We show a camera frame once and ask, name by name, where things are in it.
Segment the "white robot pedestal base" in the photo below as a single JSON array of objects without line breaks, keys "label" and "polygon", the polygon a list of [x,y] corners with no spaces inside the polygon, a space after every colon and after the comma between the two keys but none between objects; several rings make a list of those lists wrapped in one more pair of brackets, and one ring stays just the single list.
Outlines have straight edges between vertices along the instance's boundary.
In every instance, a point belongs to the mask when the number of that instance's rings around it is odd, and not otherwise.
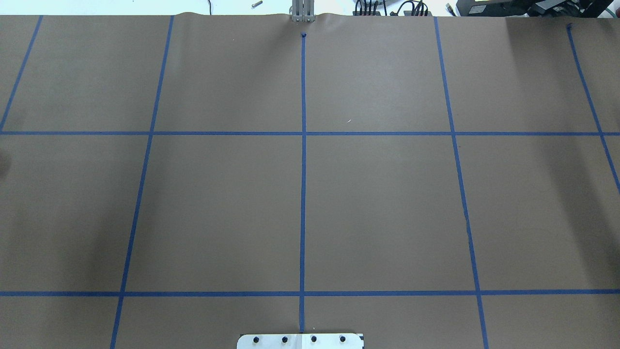
[{"label": "white robot pedestal base", "polygon": [[239,337],[237,349],[364,349],[363,334],[270,333]]}]

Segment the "aluminium frame post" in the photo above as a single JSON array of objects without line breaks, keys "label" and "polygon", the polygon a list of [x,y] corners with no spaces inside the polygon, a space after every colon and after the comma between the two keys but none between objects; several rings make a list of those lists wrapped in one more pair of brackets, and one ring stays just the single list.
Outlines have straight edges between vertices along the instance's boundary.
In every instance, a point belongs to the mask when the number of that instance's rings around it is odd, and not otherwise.
[{"label": "aluminium frame post", "polygon": [[292,22],[312,23],[316,20],[314,0],[292,0],[290,16]]}]

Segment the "brown paper table cover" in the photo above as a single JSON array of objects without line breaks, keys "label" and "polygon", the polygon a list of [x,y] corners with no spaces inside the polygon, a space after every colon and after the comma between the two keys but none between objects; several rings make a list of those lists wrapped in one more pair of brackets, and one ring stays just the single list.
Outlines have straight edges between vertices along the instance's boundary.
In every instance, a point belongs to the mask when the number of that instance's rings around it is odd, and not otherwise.
[{"label": "brown paper table cover", "polygon": [[1,17],[1,347],[619,347],[619,21]]}]

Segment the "black power strip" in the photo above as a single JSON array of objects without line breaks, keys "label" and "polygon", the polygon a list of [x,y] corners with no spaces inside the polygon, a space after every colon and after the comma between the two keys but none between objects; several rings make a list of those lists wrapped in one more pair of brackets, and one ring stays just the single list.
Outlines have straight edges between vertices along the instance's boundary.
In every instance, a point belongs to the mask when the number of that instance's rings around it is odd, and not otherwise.
[{"label": "black power strip", "polygon": [[430,17],[424,0],[355,0],[353,16]]}]

